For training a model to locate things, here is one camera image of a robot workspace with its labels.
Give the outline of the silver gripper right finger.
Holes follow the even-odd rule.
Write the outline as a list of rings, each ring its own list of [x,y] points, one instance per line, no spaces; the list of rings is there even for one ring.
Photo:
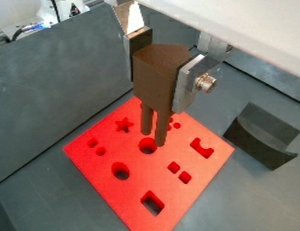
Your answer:
[[[216,80],[210,76],[214,69],[231,52],[231,46],[214,36],[199,32],[196,49],[198,55],[188,59],[177,71],[171,111],[180,114],[193,101],[198,91],[207,94]]]

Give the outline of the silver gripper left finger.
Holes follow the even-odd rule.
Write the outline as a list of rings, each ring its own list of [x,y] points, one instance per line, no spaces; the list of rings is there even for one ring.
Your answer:
[[[116,1],[113,13],[123,31],[127,76],[132,80],[131,55],[152,41],[152,30],[143,23],[140,5],[136,1]]]

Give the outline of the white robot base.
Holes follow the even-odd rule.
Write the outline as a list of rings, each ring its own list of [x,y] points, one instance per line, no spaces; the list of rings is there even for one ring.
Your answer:
[[[18,27],[42,22],[53,25],[89,11],[103,0],[0,0],[0,43],[6,43]]]

